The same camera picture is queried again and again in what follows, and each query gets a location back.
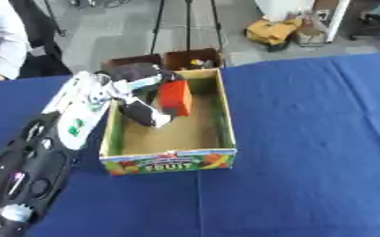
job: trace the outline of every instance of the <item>red block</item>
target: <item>red block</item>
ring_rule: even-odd
[[[189,116],[192,95],[187,81],[162,84],[158,89],[158,104],[162,108],[176,108],[177,116]]]

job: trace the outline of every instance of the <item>blue tablecloth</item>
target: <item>blue tablecloth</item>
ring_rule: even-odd
[[[380,54],[222,73],[233,169],[111,178],[98,128],[29,236],[380,236]],[[64,81],[0,82],[0,147]]]

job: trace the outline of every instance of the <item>white robotic arm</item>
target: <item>white robotic arm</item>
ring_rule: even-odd
[[[138,89],[182,80],[151,64],[120,66],[110,72],[81,72],[67,81],[21,134],[0,152],[0,236],[23,236],[54,203],[112,99],[137,122],[160,128],[173,114],[162,113],[133,95]]]

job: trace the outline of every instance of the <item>gray floor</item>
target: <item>gray floor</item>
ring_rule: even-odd
[[[339,35],[321,48],[301,48],[295,44],[279,53],[267,53],[265,47],[250,42],[241,34],[260,17],[254,0],[216,0],[223,26],[224,56],[231,65],[264,60],[300,57],[365,54],[380,52],[380,36],[363,37],[351,42],[345,37],[357,25],[358,12],[367,5],[354,1]],[[97,70],[111,58],[145,55],[150,50],[158,0],[131,0],[117,8],[72,7],[67,0],[51,0],[62,28],[68,36],[57,36],[64,61],[74,71]],[[193,7],[193,48],[217,47],[209,0],[195,0]],[[157,52],[184,50],[184,0],[167,0]]]

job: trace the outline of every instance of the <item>white sleeve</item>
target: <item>white sleeve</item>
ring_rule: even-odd
[[[29,50],[19,15],[8,0],[0,0],[0,75],[16,79]]]

